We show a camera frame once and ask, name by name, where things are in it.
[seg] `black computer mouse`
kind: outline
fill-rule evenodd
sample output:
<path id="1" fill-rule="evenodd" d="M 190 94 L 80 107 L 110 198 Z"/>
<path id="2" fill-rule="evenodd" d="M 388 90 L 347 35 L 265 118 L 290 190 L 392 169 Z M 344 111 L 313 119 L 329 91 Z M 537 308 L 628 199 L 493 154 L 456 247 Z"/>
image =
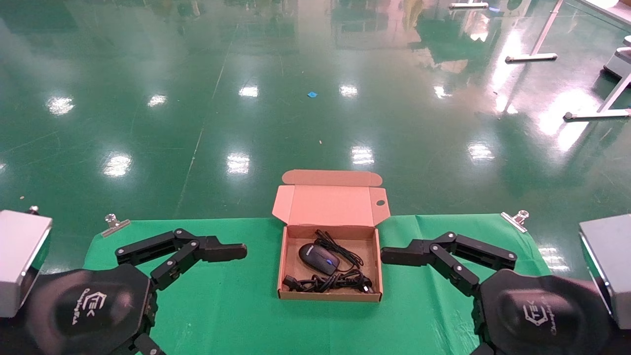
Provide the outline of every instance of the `black computer mouse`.
<path id="1" fill-rule="evenodd" d="M 298 250 L 298 255 L 305 264 L 323 274 L 330 276 L 338 269 L 339 258 L 314 243 L 303 245 L 300 250 Z"/>

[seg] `logo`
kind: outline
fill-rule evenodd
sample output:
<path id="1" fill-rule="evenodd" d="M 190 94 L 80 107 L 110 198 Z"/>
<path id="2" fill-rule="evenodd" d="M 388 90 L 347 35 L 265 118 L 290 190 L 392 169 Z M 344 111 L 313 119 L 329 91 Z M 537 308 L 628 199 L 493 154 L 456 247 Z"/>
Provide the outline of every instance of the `logo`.
<path id="1" fill-rule="evenodd" d="M 85 301 L 83 303 L 83 310 L 88 307 L 90 309 L 86 316 L 94 317 L 94 310 L 100 310 L 103 308 L 103 304 L 105 303 L 106 294 L 102 294 L 101 292 L 93 293 L 89 296 L 85 296 Z"/>
<path id="2" fill-rule="evenodd" d="M 552 307 L 548 300 L 542 296 L 539 305 L 537 305 L 537 301 L 526 302 L 527 304 L 523 306 L 526 320 L 537 327 L 549 321 L 550 333 L 553 336 L 557 336 L 557 322 L 555 321 L 555 314 L 552 312 Z"/>
<path id="3" fill-rule="evenodd" d="M 101 292 L 95 292 L 93 294 L 89 294 L 90 289 L 85 289 L 81 293 L 79 299 L 77 299 L 77 305 L 74 307 L 73 313 L 73 325 L 79 322 L 79 317 L 81 316 L 81 311 L 88 310 L 86 316 L 95 316 L 95 310 L 100 310 L 103 308 L 105 304 L 106 294 Z"/>
<path id="4" fill-rule="evenodd" d="M 524 305 L 524 316 L 526 320 L 539 327 L 548 321 L 548 314 L 543 306 L 538 307 L 534 301 L 528 301 L 528 307 Z"/>

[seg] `open cardboard box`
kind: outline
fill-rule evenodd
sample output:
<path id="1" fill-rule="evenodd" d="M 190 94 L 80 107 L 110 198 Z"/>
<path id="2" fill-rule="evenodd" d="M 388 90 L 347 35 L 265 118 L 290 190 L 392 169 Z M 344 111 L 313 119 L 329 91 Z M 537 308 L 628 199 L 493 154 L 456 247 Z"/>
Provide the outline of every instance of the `open cardboard box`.
<path id="1" fill-rule="evenodd" d="M 379 302 L 383 295 L 379 232 L 375 226 L 390 217 L 382 179 L 368 171 L 291 170 L 283 175 L 272 214 L 287 223 L 278 271 L 280 299 Z M 298 280 L 319 274 L 298 257 L 298 250 L 316 240 L 316 230 L 330 233 L 344 248 L 359 255 L 362 272 L 372 281 L 374 293 L 335 289 L 325 293 L 289 291 L 285 275 Z M 340 257 L 340 268 L 350 265 Z"/>

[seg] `box flap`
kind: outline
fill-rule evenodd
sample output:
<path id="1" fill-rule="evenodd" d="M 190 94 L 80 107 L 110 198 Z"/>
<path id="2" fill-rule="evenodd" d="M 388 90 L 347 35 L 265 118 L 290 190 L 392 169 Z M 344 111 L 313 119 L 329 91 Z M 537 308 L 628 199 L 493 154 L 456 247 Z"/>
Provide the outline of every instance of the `box flap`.
<path id="1" fill-rule="evenodd" d="M 287 185 L 381 186 L 381 176 L 370 171 L 290 170 L 283 174 Z"/>
<path id="2" fill-rule="evenodd" d="M 367 171 L 292 170 L 272 214 L 289 226 L 374 227 L 390 217 L 381 177 Z"/>

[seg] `green cloth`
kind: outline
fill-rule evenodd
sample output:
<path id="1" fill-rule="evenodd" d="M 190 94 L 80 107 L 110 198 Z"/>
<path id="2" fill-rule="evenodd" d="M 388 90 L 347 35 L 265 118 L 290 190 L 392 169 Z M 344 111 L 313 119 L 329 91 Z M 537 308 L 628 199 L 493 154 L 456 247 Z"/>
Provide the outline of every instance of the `green cloth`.
<path id="1" fill-rule="evenodd" d="M 431 267 L 383 265 L 381 303 L 280 300 L 276 293 L 283 223 L 276 219 L 134 221 L 109 238 L 96 236 L 85 268 L 115 267 L 114 251 L 176 228 L 245 243 L 247 258 L 198 262 L 167 290 L 151 337 L 168 355 L 197 354 L 424 354 L 468 355 L 473 299 Z M 446 231 L 514 251 L 516 271 L 549 273 L 532 237 L 499 215 L 404 215 L 379 225 L 381 246 L 407 246 Z M 140 266 L 148 274 L 161 260 Z M 492 271 L 464 264 L 481 279 Z"/>

